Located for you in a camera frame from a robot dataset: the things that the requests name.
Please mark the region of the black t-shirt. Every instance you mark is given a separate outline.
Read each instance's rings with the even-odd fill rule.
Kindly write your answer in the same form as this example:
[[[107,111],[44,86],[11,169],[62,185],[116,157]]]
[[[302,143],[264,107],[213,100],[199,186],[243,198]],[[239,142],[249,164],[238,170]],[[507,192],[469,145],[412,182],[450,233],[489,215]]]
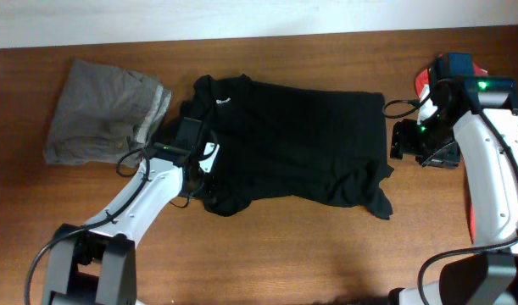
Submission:
[[[259,199],[296,196],[392,215],[380,187],[393,171],[381,93],[298,89],[246,75],[204,75],[193,89],[180,115],[203,121],[220,144],[210,172],[220,202],[200,200],[208,212],[230,217]]]

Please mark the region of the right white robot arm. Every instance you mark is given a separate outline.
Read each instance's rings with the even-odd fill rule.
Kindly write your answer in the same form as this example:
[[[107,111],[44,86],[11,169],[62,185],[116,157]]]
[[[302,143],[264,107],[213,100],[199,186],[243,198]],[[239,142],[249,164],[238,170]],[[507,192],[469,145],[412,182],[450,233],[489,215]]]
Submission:
[[[471,197],[472,245],[439,253],[421,266],[414,288],[391,304],[518,304],[518,92],[509,78],[430,77],[419,116],[395,125],[392,158],[413,154],[421,166],[464,160]]]

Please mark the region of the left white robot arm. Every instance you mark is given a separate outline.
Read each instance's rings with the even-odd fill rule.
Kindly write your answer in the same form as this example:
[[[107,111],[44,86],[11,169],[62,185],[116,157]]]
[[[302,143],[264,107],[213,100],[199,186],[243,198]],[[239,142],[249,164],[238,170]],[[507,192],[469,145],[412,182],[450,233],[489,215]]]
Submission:
[[[81,226],[63,224],[39,252],[49,256],[44,304],[137,304],[136,249],[162,209],[176,197],[194,197],[191,173],[211,170],[219,146],[202,152],[157,143],[122,191]]]

